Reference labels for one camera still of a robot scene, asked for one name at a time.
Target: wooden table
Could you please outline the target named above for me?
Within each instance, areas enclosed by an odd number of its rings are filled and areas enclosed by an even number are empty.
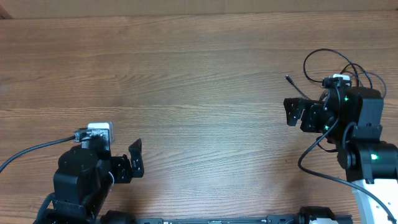
[[[350,188],[297,167],[319,134],[286,125],[282,102],[299,94],[285,75],[319,97],[302,63],[323,47],[382,75],[382,138],[398,144],[397,21],[397,11],[0,21],[0,161],[112,121],[113,155],[141,137],[146,173],[116,185],[102,214],[263,217],[320,205],[358,222]],[[319,79],[345,63],[319,53],[308,73]],[[1,223],[35,220],[73,145],[28,153],[0,174]],[[304,165],[345,178],[320,149]]]

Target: table surface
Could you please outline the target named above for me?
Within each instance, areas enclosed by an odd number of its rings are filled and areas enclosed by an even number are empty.
[[[397,21],[397,11],[2,20],[0,161],[90,122],[112,121],[113,155],[142,138],[146,173],[115,185],[102,214],[263,217],[319,205],[358,221],[350,188],[297,167],[319,134],[286,125],[282,102],[299,94],[285,75],[319,97],[302,63],[324,47],[380,74],[389,88],[382,138],[398,144]],[[320,79],[345,63],[315,54],[308,73]],[[377,80],[374,86],[382,89]],[[73,145],[39,149],[7,166],[0,223],[35,220],[53,192],[58,158]],[[304,165],[345,178],[336,155],[320,149]]]

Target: wooden tabletop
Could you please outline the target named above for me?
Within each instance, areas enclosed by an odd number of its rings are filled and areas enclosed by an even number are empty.
[[[299,94],[285,75],[319,97],[302,64],[324,47],[380,74],[388,86],[382,138],[398,144],[397,21],[397,11],[2,20],[0,162],[112,121],[113,155],[142,138],[145,175],[115,185],[101,214],[264,217],[319,205],[358,222],[350,188],[297,167],[319,134],[286,125],[282,102]],[[308,74],[320,79],[345,64],[315,54]],[[376,79],[374,87],[382,89]],[[73,145],[39,149],[6,167],[0,223],[35,220],[53,192],[58,158]],[[345,178],[336,154],[315,149],[304,165]]]

